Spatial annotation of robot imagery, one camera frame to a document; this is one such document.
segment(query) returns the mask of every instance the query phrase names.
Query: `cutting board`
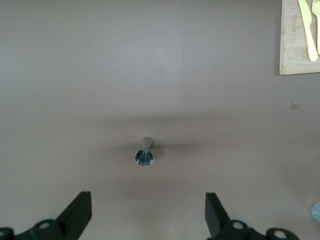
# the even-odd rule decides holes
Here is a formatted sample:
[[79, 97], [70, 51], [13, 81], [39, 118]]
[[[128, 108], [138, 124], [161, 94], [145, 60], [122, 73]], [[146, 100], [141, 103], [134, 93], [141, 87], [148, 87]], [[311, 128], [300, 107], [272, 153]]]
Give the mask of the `cutting board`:
[[[317, 45], [317, 18], [312, 13], [312, 1], [306, 0], [312, 15], [311, 33]], [[298, 0], [282, 0], [280, 75], [320, 73], [320, 56], [311, 62]]]

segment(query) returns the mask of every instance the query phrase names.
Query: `water droplet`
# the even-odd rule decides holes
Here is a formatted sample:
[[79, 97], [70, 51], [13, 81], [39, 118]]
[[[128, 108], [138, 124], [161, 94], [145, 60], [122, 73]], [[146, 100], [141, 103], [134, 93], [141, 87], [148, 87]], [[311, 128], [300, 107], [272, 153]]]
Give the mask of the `water droplet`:
[[293, 102], [290, 104], [290, 108], [292, 111], [297, 110], [300, 107], [299, 103]]

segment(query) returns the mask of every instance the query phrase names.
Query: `yellow fork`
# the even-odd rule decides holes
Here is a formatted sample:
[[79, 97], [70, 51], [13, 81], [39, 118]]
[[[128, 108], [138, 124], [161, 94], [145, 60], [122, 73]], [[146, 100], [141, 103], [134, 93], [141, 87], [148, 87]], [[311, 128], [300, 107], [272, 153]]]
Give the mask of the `yellow fork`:
[[316, 48], [320, 55], [320, 0], [312, 1], [312, 12], [316, 15]]

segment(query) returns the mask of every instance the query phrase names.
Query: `jigger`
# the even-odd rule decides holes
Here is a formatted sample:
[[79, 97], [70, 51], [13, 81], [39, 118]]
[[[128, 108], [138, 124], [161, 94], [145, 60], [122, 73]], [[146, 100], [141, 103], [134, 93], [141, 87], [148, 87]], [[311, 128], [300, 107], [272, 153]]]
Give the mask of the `jigger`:
[[147, 167], [154, 162], [154, 155], [150, 149], [155, 145], [151, 137], [144, 137], [141, 141], [142, 149], [135, 154], [135, 161], [142, 167]]

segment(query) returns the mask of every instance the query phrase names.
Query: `knife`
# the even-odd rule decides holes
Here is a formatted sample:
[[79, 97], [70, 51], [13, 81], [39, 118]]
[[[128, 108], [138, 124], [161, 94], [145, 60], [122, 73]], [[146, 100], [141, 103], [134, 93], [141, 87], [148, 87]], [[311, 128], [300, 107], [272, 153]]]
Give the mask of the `knife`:
[[306, 36], [306, 47], [308, 49], [309, 59], [311, 62], [314, 62], [318, 59], [318, 52], [310, 29], [310, 24], [312, 21], [310, 9], [306, 0], [298, 0], [298, 2], [303, 20], [303, 26]]

